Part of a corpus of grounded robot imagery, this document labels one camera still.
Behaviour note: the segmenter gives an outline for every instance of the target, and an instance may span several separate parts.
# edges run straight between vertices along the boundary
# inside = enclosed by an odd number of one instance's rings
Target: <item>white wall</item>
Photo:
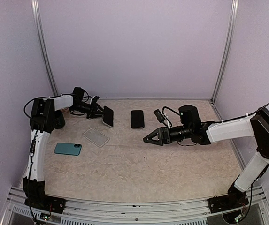
[[[252,112],[269,102],[269,0],[240,0],[231,52],[217,99],[224,119]],[[247,163],[254,138],[235,141]],[[269,169],[261,183],[269,202]]]
[[[230,18],[225,0],[40,0],[60,92],[210,99]]]
[[[23,106],[44,95],[51,91],[31,1],[0,1],[0,213],[28,163],[31,131]]]

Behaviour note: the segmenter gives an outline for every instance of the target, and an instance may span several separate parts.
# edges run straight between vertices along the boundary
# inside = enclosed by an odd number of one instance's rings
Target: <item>teal smartphone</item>
[[[78,156],[80,154],[82,145],[72,143],[57,143],[54,153],[70,156]]]

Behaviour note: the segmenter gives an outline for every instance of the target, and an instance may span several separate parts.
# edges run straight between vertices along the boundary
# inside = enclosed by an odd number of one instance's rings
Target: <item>black phone case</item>
[[[143,129],[145,127],[144,111],[132,110],[131,111],[131,128]]]

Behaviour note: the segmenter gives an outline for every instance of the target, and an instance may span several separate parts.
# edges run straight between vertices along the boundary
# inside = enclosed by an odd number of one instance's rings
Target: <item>marbled surface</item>
[[[185,200],[224,194],[238,176],[240,167],[229,141],[190,147],[143,142],[144,136],[162,127],[155,109],[166,105],[178,111],[192,104],[203,121],[216,120],[208,101],[100,100],[99,104],[114,110],[113,128],[103,125],[100,118],[65,113],[65,127],[52,132],[44,166],[46,194],[113,202]],[[131,129],[131,110],[144,110],[144,129]],[[180,125],[177,115],[166,112],[174,126]],[[110,137],[104,147],[82,136],[90,127]],[[54,154],[58,142],[82,144],[80,155]]]

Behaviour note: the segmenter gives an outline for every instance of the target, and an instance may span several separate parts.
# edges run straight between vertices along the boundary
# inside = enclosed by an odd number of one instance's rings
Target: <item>smartphone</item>
[[[131,128],[132,129],[142,129],[144,127],[145,127],[144,111],[132,110],[131,111]]]
[[[104,112],[102,115],[102,123],[112,128],[114,126],[114,111],[107,106],[104,106]]]
[[[82,148],[81,144],[57,143],[54,153],[78,156],[80,154],[81,148]]]

